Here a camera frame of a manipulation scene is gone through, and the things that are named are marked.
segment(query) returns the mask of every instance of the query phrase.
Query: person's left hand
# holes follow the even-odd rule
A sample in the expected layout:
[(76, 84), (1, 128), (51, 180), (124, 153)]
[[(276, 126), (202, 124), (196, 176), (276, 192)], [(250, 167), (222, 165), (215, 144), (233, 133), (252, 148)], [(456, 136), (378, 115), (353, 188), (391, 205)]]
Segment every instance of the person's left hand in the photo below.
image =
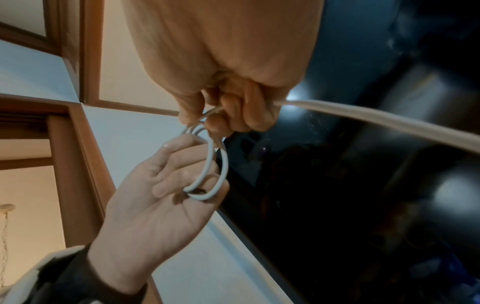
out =
[[(225, 198), (229, 184), (207, 201), (182, 189), (202, 171), (207, 144), (184, 134), (140, 163), (122, 182), (106, 208), (88, 259), (100, 279), (112, 288), (134, 294), (165, 260), (187, 246), (208, 223)], [(210, 191), (218, 181), (215, 162), (199, 187)]]

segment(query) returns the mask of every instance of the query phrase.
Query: white cable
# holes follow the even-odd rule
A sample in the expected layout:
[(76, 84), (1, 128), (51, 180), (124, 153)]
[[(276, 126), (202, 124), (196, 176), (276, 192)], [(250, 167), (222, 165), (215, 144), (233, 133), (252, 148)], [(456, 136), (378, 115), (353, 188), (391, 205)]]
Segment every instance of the white cable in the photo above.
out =
[[(357, 120), (361, 120), (369, 123), (374, 123), (383, 127), (402, 131), (404, 133), (411, 134), (417, 137), (425, 138), (428, 140), (436, 141), (442, 144), (467, 150), (476, 154), (480, 154), (480, 136), (479, 135), (438, 126), (428, 122), (411, 119), (411, 118), (395, 115), (392, 113), (388, 113), (388, 112), (384, 112), (376, 109), (344, 105), (344, 104), (327, 102), (327, 101), (319, 101), (319, 100), (274, 101), (273, 104), (276, 106), (286, 106), (286, 105), (296, 106), (296, 107), (304, 108), (307, 110), (313, 110), (313, 111), (322, 112), (326, 114), (332, 114), (332, 115), (337, 115), (341, 117), (348, 117), (348, 118), (353, 118), (353, 119), (357, 119)], [(190, 132), (192, 134), (198, 134), (199, 132), (205, 129), (204, 127), (202, 127), (199, 131), (198, 130), (195, 131), (195, 128), (198, 125), (203, 126), (203, 122), (201, 122), (200, 120), (205, 117), (208, 117), (213, 113), (217, 113), (222, 110), (223, 110), (223, 107), (218, 106), (216, 108), (211, 109), (210, 111), (207, 111), (205, 114), (203, 114), (202, 117), (199, 118), (198, 122), (192, 125), (189, 125), (183, 131), (183, 133)], [(214, 195), (216, 195), (216, 193), (220, 190), (220, 187), (222, 186), (223, 182), (225, 181), (227, 177), (227, 172), (229, 169), (227, 150), (225, 148), (223, 141), (215, 136), (212, 136), (210, 132), (208, 133), (207, 141), (208, 141), (208, 157), (206, 160), (205, 167), (203, 168), (198, 179), (192, 185), (185, 187), (183, 189), (185, 192), (188, 193), (190, 197), (195, 198), (197, 200), (207, 200), (212, 198)], [(203, 182), (210, 166), (212, 165), (214, 141), (220, 147), (220, 153), (222, 158), (222, 168), (221, 168), (220, 178), (218, 179), (213, 189), (206, 194), (189, 193), (195, 190)]]

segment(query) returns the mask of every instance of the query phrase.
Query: cord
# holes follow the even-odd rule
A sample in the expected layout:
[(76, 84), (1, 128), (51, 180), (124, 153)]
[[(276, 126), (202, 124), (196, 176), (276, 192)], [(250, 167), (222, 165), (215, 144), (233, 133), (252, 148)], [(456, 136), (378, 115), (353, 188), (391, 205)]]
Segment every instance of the cord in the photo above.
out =
[[(369, 123), (374, 123), (383, 127), (395, 129), (398, 131), (402, 131), (407, 134), (411, 134), (417, 137), (421, 137), (424, 139), (428, 139), (431, 141), (436, 141), (442, 144), (446, 144), (449, 146), (453, 146), (456, 148), (460, 148), (466, 151), (470, 151), (476, 154), (480, 154), (480, 136), (477, 134), (459, 131), (447, 127), (438, 126), (435, 124), (431, 124), (428, 122), (411, 119), (407, 117), (403, 117), (400, 115), (395, 115), (392, 113), (388, 113), (385, 111), (380, 111), (371, 108), (359, 107), (359, 106), (352, 106), (352, 105), (344, 105), (334, 102), (328, 101), (320, 101), (320, 100), (301, 100), (301, 101), (274, 101), (273, 104), (275, 106), (296, 106), (307, 110), (313, 110), (317, 112), (322, 112), (326, 114), (332, 114), (341, 117), (348, 117), (353, 118)], [(192, 133), (192, 134), (199, 134), (200, 132), (205, 130), (205, 125), (201, 121), (202, 119), (208, 117), (213, 113), (217, 113), (223, 110), (222, 106), (218, 106), (213, 108), (205, 114), (203, 114), (196, 123), (193, 123), (185, 130), (183, 133)], [(205, 179), (208, 170), (213, 162), (213, 153), (214, 151), (214, 141), (217, 146), (220, 147), (220, 153), (222, 157), (222, 168), (220, 172), (220, 177), (213, 187), (211, 191), (206, 194), (193, 194), (190, 193), (194, 191)], [(198, 179), (190, 186), (185, 187), (183, 190), (188, 193), (188, 195), (197, 200), (208, 200), (211, 199), (216, 195), (220, 187), (222, 186), (223, 182), (227, 178), (227, 172), (229, 169), (228, 166), (228, 156), (227, 150), (225, 145), (221, 139), (212, 135), (208, 132), (208, 155), (205, 167), (203, 168), (200, 176)]]

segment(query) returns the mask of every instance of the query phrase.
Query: hand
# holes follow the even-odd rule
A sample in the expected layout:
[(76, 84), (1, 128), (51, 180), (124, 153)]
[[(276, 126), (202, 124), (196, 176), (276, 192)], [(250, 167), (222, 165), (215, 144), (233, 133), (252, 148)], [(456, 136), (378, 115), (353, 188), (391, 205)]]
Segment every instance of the hand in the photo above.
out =
[[(182, 189), (192, 184), (205, 165), (207, 144), (184, 134), (140, 163), (122, 182), (106, 208), (88, 259), (106, 284), (134, 294), (165, 260), (187, 246), (207, 224), (225, 198), (229, 184), (204, 202)], [(218, 180), (213, 162), (200, 189), (209, 191)]]
[(194, 122), (205, 102), (223, 105), (206, 127), (218, 136), (265, 131), (304, 76), (323, 0), (123, 0), (130, 33), (150, 77)]

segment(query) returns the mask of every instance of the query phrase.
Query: hanging chain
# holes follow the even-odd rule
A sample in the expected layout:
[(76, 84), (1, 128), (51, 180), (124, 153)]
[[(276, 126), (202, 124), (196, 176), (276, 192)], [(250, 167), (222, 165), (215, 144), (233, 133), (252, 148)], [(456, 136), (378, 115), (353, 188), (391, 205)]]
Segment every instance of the hanging chain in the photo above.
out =
[(1, 257), (1, 270), (0, 270), (0, 288), (5, 284), (5, 270), (7, 268), (7, 262), (9, 261), (9, 251), (7, 249), (7, 230), (9, 224), (9, 214), (5, 213), (5, 224), (1, 231), (1, 244), (3, 247), (3, 255)]

